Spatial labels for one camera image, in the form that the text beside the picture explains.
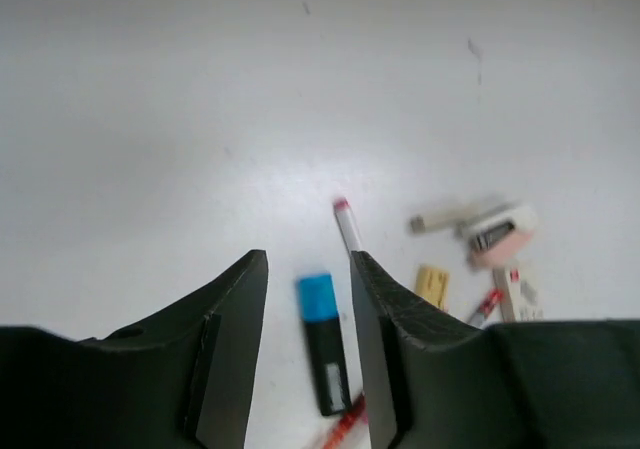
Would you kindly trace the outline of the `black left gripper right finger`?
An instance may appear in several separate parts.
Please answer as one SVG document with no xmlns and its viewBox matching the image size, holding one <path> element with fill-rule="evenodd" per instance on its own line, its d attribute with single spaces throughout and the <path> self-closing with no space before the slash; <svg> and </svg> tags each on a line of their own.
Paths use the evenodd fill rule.
<svg viewBox="0 0 640 449">
<path fill-rule="evenodd" d="M 635 448 L 635 320 L 472 327 L 351 256 L 375 448 Z"/>
</svg>

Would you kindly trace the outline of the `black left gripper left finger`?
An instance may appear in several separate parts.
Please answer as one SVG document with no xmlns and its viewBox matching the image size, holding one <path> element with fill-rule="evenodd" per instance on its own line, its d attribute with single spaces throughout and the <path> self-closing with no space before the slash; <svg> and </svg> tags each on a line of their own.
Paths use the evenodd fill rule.
<svg viewBox="0 0 640 449">
<path fill-rule="evenodd" d="M 2 446 L 242 447 L 267 282 L 267 256 L 252 250 L 104 339 L 4 327 Z"/>
</svg>

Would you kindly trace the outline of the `blue cap black highlighter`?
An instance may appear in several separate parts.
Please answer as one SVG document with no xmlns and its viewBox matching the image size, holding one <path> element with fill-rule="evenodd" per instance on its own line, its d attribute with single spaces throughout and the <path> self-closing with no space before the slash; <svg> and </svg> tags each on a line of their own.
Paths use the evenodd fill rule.
<svg viewBox="0 0 640 449">
<path fill-rule="evenodd" d="M 351 397 L 332 276 L 306 276 L 295 287 L 320 413 L 344 413 Z"/>
</svg>

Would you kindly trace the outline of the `white marker pink cap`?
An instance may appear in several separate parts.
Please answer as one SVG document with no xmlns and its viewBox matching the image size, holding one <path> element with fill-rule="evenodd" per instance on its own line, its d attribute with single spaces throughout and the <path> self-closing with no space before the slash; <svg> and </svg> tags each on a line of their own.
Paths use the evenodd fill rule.
<svg viewBox="0 0 640 449">
<path fill-rule="evenodd" d="M 358 225 L 347 199 L 339 198 L 333 203 L 333 211 L 349 254 L 362 250 L 362 241 Z"/>
</svg>

